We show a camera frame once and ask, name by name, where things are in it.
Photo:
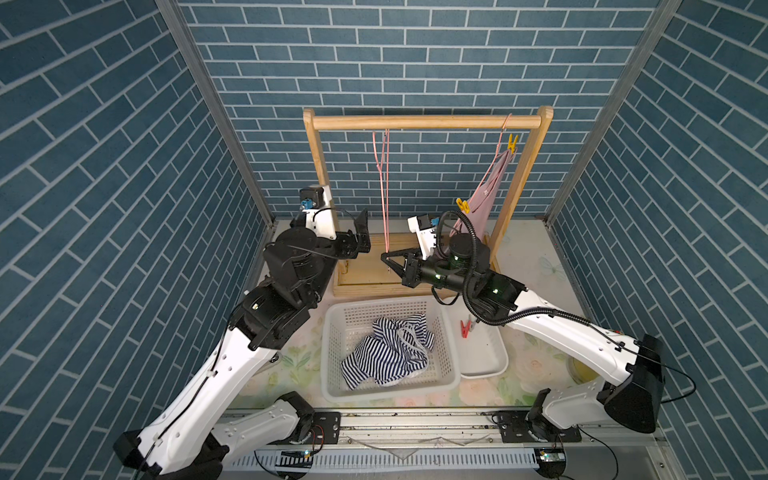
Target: white plastic tray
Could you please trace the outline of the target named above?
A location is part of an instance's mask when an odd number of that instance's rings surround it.
[[[476,323],[462,338],[462,321],[467,323],[469,310],[462,299],[454,305],[443,306],[443,316],[451,323],[458,351],[458,370],[466,379],[483,379],[501,375],[509,366],[509,354],[502,340],[500,327]]]
[[[458,353],[454,332],[444,312],[432,296],[406,296],[391,299],[337,303],[326,313],[320,357],[320,388],[330,402],[359,402],[396,396],[422,396],[450,390],[458,385]],[[372,379],[350,390],[341,373],[341,361],[359,341],[373,332],[373,320],[383,316],[403,319],[423,313],[427,327],[435,335],[427,370],[394,386],[379,386]]]

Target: table surface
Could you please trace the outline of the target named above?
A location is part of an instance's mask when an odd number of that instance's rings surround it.
[[[281,220],[278,231],[285,228],[287,222]],[[492,221],[488,222],[487,228],[493,229]],[[380,230],[375,220],[371,221],[370,230],[372,233]],[[407,226],[393,221],[390,230],[407,231]],[[541,221],[512,221],[497,262],[503,274],[525,283],[562,309],[582,314]],[[562,389],[575,385],[566,369],[568,356],[565,353],[528,334],[500,327],[509,355],[509,366],[500,375],[485,379],[462,378],[457,388],[427,396],[331,403],[320,392],[323,322],[329,306],[356,300],[365,298],[335,298],[329,287],[318,308],[312,310],[310,319],[283,347],[280,364],[251,378],[230,408],[266,408],[278,396],[293,390],[315,407],[529,406],[541,389]]]

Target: cable tray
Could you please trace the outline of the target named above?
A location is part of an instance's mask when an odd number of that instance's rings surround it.
[[[280,461],[281,472],[308,472],[308,468],[291,467],[290,464],[301,459],[283,457],[280,450],[258,451],[259,460],[264,467],[275,471]],[[400,472],[403,470],[455,470],[483,469],[496,470],[511,468],[538,468],[534,449],[424,449],[418,450],[405,459],[380,450],[330,450],[314,456],[312,473],[371,473]],[[255,472],[261,470],[253,454],[237,459],[224,470]]]

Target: wooden rod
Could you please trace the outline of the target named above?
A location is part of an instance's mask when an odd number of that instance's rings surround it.
[[[310,151],[312,152],[312,161],[315,162],[315,171],[317,172],[317,181],[320,185],[330,187],[331,179],[328,176],[328,167],[326,166],[326,157],[323,155],[323,143],[320,141],[320,132],[313,126],[315,111],[312,108],[304,109],[304,127],[306,128],[306,138],[310,142]],[[333,199],[329,202],[329,207],[333,207]],[[336,231],[339,230],[339,217],[336,211],[331,211],[333,216],[333,226]]]
[[[313,126],[318,131],[328,130],[384,130],[424,128],[489,128],[499,129],[505,115],[343,115],[339,117],[314,117]],[[541,126],[539,115],[513,115],[506,128],[531,130]]]
[[[528,179],[528,175],[531,174],[533,163],[536,161],[536,156],[541,149],[541,144],[544,143],[544,137],[547,134],[547,130],[549,130],[549,125],[552,123],[552,117],[554,116],[552,107],[539,107],[537,113],[541,119],[541,126],[531,130],[528,139],[525,141],[523,153],[520,155],[517,168],[515,168],[515,175],[512,176],[512,182],[509,184],[509,192],[507,192],[507,197],[504,199],[502,212],[498,215],[496,226],[488,243],[488,247],[491,249],[492,261],[496,258],[498,248],[502,245],[502,238],[507,233],[509,221],[515,212],[520,195],[523,193],[525,181]]]

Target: wooden base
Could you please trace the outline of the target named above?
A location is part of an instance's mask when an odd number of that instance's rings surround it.
[[[391,233],[389,235],[389,250],[402,250],[418,247],[419,241],[414,233]],[[337,297],[364,296],[367,298],[388,296],[431,295],[431,286],[422,283],[416,288],[408,288],[401,284],[402,279],[392,272],[382,262],[384,253],[384,235],[371,235],[371,251],[362,253],[354,260],[340,261],[333,275],[333,295]],[[491,268],[498,272],[496,261],[491,262]],[[455,295],[450,290],[438,290],[441,298]]]

